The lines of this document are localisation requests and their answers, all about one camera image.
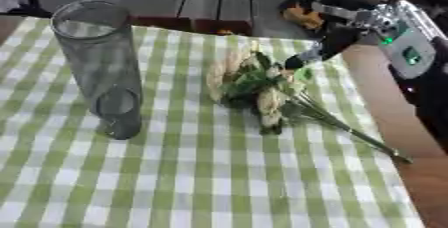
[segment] green checkered tablecloth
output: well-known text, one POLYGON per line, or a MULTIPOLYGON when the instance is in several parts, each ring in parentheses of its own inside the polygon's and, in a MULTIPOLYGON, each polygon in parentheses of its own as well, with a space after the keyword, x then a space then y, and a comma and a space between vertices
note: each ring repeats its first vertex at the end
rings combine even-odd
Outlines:
MULTIPOLYGON (((422 227, 389 157, 304 121, 280 136, 215 105, 204 74, 247 44, 136 27, 144 125, 128 141, 96 133, 47 20, 0 47, 0 227, 422 227)), ((309 42, 260 38, 276 58, 309 42)), ((340 57, 315 64, 310 94, 373 137, 340 57)))

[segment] clear cylindrical vase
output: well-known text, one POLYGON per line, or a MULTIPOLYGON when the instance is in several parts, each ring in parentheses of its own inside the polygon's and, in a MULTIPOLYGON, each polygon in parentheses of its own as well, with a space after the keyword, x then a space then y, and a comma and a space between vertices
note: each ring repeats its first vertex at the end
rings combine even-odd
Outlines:
POLYGON ((143 97, 129 12, 107 2, 79 1, 55 12, 51 26, 106 134, 119 140, 137 135, 143 97))

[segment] flower stem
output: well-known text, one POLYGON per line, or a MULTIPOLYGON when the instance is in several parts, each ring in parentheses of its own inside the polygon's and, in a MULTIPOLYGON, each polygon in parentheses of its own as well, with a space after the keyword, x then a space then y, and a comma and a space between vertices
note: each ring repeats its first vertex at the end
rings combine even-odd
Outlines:
POLYGON ((397 149, 391 148, 387 145, 385 145, 382 142, 379 142, 378 140, 356 130, 352 129, 350 126, 345 124, 344 122, 337 119, 334 115, 326 111, 324 108, 322 108, 318 103, 316 103, 314 100, 312 100, 306 93, 302 92, 299 96, 292 97, 291 100, 302 107, 303 114, 305 116, 308 116, 310 118, 316 119, 320 122, 323 122, 325 124, 334 126, 336 128, 342 129, 346 132, 348 132, 351 135, 354 135, 358 137, 359 139, 362 139, 364 142, 369 144, 370 146, 376 148, 377 150, 380 150, 387 155, 389 155, 391 158, 403 161, 405 163, 412 163, 412 160, 402 155, 397 149))

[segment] table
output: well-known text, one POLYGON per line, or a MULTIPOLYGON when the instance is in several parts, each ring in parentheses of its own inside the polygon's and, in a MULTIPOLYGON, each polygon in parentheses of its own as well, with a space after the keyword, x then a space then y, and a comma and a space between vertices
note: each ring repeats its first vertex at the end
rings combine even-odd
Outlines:
POLYGON ((415 116, 377 47, 356 45, 343 56, 383 138, 414 158, 413 165, 397 168, 426 226, 448 227, 446 153, 415 116))
MULTIPOLYGON (((203 71, 247 44, 136 27, 142 133, 114 141, 80 98, 48 21, 26 19, 0 48, 0 226, 422 227, 391 160, 306 122, 262 137, 214 105, 203 71)), ((258 39, 276 58, 309 44, 258 39)), ((310 93, 379 137, 341 58, 310 93)))

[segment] flower bouquet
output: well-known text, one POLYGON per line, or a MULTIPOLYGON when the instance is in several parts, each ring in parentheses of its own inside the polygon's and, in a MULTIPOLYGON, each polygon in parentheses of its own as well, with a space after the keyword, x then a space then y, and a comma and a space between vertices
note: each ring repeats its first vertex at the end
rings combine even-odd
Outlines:
POLYGON ((390 157, 412 163, 397 149, 356 130, 327 112, 306 93, 311 77, 305 64, 286 69, 259 51, 257 41, 227 58, 216 60, 207 73, 210 97, 229 108, 249 108, 259 117, 262 134, 281 134, 286 122, 305 118, 342 129, 390 157))

